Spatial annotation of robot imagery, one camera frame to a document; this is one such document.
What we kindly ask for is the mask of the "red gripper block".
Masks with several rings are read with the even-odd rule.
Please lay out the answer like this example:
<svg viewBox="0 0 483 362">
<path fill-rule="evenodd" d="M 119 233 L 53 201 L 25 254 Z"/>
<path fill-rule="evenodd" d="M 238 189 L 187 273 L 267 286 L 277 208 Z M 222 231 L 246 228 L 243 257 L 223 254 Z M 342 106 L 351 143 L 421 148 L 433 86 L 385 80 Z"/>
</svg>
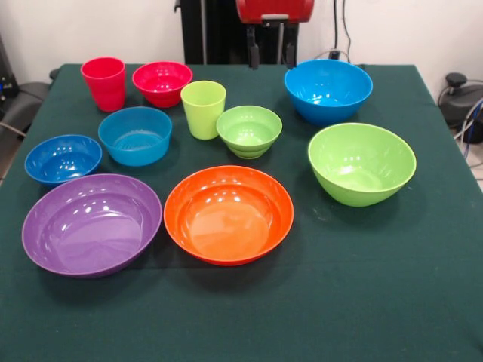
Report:
<svg viewBox="0 0 483 362">
<path fill-rule="evenodd" d="M 297 29 L 295 25 L 309 22 L 314 0 L 236 0 L 239 18 L 247 25 L 248 65 L 253 70 L 260 65 L 260 51 L 256 43 L 255 25 L 271 21 L 288 23 L 286 26 L 285 63 L 296 64 Z"/>
</svg>

